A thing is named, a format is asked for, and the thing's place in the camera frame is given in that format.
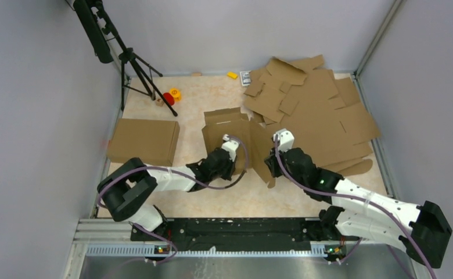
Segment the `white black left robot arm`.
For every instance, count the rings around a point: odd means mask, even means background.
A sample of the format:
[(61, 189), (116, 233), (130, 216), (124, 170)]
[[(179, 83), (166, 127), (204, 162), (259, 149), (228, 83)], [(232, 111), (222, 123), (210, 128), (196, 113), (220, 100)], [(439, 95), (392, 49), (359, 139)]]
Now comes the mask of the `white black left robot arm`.
[(166, 234), (165, 217), (146, 201), (163, 191), (196, 192), (211, 188), (211, 182), (230, 180), (235, 170), (236, 150), (215, 148), (206, 158), (182, 167), (146, 165), (132, 158), (97, 186), (98, 204), (106, 208), (116, 222), (127, 221), (144, 228), (152, 240)]

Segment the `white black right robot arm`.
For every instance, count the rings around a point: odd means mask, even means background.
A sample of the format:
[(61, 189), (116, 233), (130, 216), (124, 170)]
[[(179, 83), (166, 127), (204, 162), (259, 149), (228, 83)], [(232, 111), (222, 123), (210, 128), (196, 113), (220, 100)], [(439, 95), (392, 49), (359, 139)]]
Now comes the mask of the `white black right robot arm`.
[(317, 167), (300, 148), (272, 149), (264, 162), (271, 176), (284, 176), (303, 186), (310, 198), (330, 205), (319, 214), (325, 238), (367, 238), (397, 248), (422, 265), (441, 267), (452, 228), (436, 203), (417, 205), (377, 194)]

